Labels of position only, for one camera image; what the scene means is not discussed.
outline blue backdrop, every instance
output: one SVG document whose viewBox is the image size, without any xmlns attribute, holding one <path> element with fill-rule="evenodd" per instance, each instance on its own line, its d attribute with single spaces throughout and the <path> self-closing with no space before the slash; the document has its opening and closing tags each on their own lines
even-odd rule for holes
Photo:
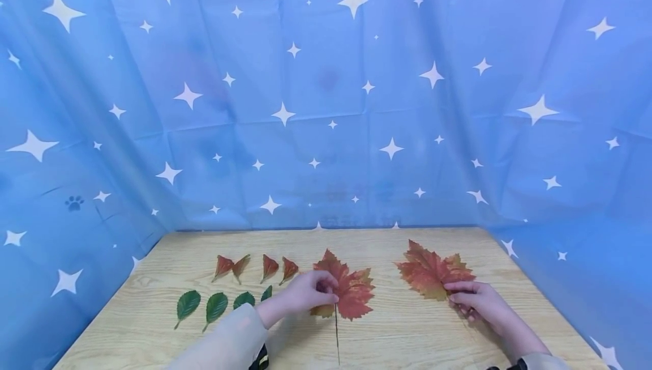
<svg viewBox="0 0 652 370">
<path fill-rule="evenodd" d="M 0 367 L 52 367 L 170 230 L 317 224 L 486 227 L 647 366 L 651 29 L 652 0 L 0 0 Z"/>
</svg>

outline white sleeve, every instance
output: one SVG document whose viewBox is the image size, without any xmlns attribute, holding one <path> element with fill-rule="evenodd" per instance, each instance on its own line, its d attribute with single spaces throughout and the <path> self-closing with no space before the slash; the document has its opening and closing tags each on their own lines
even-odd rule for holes
<svg viewBox="0 0 652 370">
<path fill-rule="evenodd" d="M 168 370 L 247 370 L 267 339 L 267 329 L 252 305 L 245 303 L 177 357 Z"/>
<path fill-rule="evenodd" d="M 570 370 L 562 359 L 544 353 L 531 353 L 523 356 L 527 370 Z"/>
</svg>

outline paw print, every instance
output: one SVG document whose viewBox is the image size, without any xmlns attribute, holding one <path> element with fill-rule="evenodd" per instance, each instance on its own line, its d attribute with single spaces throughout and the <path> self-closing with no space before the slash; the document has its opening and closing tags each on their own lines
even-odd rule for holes
<svg viewBox="0 0 652 370">
<path fill-rule="evenodd" d="M 76 210 L 81 210 L 82 209 L 82 203 L 83 199 L 81 196 L 70 196 L 68 200 L 66 200 L 66 206 L 68 206 L 68 211 L 69 212 L 74 212 Z"/>
</svg>

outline black object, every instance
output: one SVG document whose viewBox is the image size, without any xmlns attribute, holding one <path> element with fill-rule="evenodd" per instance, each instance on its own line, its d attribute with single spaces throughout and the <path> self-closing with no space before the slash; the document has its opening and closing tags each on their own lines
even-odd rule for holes
<svg viewBox="0 0 652 370">
<path fill-rule="evenodd" d="M 265 370 L 267 367 L 269 367 L 269 357 L 267 357 L 267 347 L 266 345 L 263 345 L 263 348 L 260 349 L 260 353 L 258 353 L 258 357 L 254 360 L 252 365 L 249 366 L 249 370 Z"/>
<path fill-rule="evenodd" d="M 487 370 L 500 370 L 498 367 L 489 367 Z M 527 370 L 527 363 L 523 359 L 518 359 L 515 365 L 509 367 L 507 370 Z"/>
</svg>

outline red leaf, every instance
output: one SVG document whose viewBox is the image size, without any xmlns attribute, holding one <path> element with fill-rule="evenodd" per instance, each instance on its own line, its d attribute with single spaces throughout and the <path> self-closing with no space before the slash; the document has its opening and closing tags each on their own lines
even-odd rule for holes
<svg viewBox="0 0 652 370">
<path fill-rule="evenodd" d="M 403 279 L 426 299 L 445 301 L 448 293 L 444 284 L 475 279 L 459 254 L 442 260 L 434 251 L 430 252 L 409 240 L 409 249 L 404 255 L 407 263 L 395 264 Z"/>
<path fill-rule="evenodd" d="M 283 283 L 289 279 L 292 279 L 292 277 L 299 271 L 299 267 L 297 265 L 288 260 L 287 258 L 283 257 L 283 280 L 279 285 L 283 285 Z"/>
<path fill-rule="evenodd" d="M 330 250 L 326 249 L 324 258 L 313 265 L 315 270 L 330 272 L 338 280 L 338 288 L 333 292 L 340 297 L 338 308 L 342 318 L 349 319 L 351 322 L 355 318 L 361 318 L 363 315 L 373 311 L 366 303 L 374 295 L 371 290 L 376 288 L 371 285 L 372 278 L 369 277 L 371 268 L 360 270 L 349 274 L 349 267 L 341 263 Z M 314 308 L 310 313 L 319 315 L 323 318 L 330 317 L 335 309 L 334 305 L 324 305 Z"/>
<path fill-rule="evenodd" d="M 263 279 L 260 280 L 260 283 L 276 274 L 276 271 L 278 271 L 278 263 L 267 257 L 267 254 L 263 254 Z"/>
<path fill-rule="evenodd" d="M 233 261 L 223 257 L 221 255 L 217 256 L 217 267 L 215 267 L 215 275 L 213 276 L 213 281 L 217 279 L 219 276 L 223 276 L 226 274 L 228 271 L 231 271 L 233 268 Z"/>
<path fill-rule="evenodd" d="M 246 264 L 249 264 L 249 259 L 250 255 L 247 254 L 243 258 L 241 258 L 237 263 L 233 264 L 233 275 L 235 276 L 235 279 L 238 280 L 238 284 L 242 284 L 242 281 L 240 281 L 240 275 L 243 273 Z"/>
</svg>

